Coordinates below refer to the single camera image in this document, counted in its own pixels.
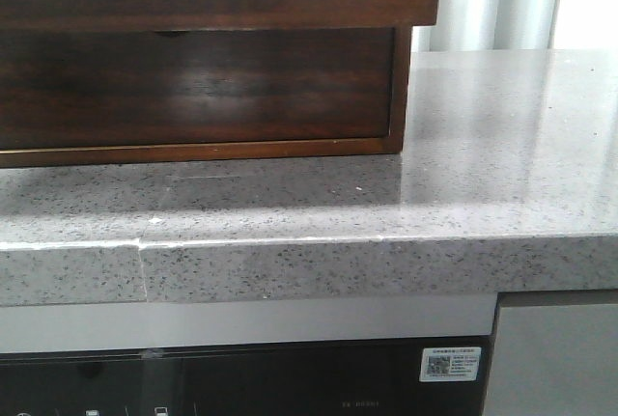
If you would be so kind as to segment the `white QR code sticker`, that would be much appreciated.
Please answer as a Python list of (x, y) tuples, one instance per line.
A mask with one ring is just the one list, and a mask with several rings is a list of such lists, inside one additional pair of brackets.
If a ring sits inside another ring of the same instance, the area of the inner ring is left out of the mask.
[(477, 379), (480, 347), (428, 347), (421, 357), (420, 382), (472, 382)]

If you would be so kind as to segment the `grey cabinet door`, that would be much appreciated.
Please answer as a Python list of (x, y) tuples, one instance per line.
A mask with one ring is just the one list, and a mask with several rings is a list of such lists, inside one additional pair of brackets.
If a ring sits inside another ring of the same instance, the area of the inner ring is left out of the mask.
[(617, 306), (499, 311), (485, 415), (615, 415)]

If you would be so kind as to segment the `black built-in appliance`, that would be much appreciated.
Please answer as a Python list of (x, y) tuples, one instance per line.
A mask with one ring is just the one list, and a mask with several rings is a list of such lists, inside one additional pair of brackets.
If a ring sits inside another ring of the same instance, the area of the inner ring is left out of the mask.
[[(472, 382), (420, 382), (428, 347), (480, 347)], [(5, 353), (5, 415), (478, 415), (485, 336)]]

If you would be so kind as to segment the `pale grey curtain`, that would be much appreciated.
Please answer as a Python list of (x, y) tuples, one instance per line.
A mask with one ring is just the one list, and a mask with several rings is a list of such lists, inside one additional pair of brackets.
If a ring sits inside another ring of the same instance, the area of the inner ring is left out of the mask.
[(617, 0), (439, 0), (415, 51), (614, 49)]

